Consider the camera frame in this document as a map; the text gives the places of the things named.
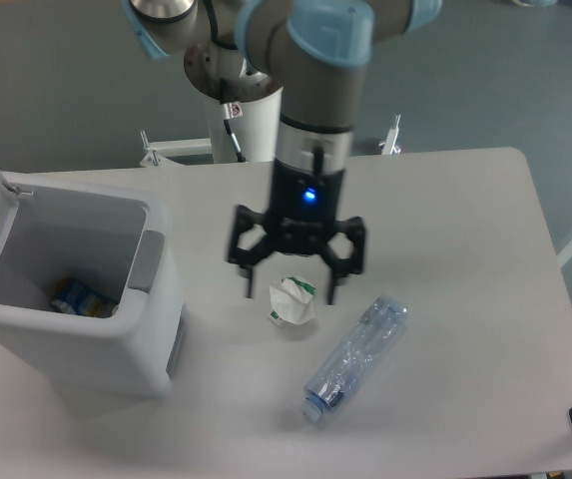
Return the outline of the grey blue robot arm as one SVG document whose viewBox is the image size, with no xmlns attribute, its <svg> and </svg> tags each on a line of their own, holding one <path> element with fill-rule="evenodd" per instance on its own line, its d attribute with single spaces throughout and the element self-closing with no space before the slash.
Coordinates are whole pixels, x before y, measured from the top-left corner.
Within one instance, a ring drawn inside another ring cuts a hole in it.
<svg viewBox="0 0 572 479">
<path fill-rule="evenodd" d="M 246 277 L 274 253 L 318 256 L 328 285 L 364 269 L 366 227 L 336 216 L 374 43 L 440 12 L 437 1 L 127 1 L 144 52 L 166 58 L 212 42 L 282 91 L 270 199 L 237 206 L 227 260 Z"/>
</svg>

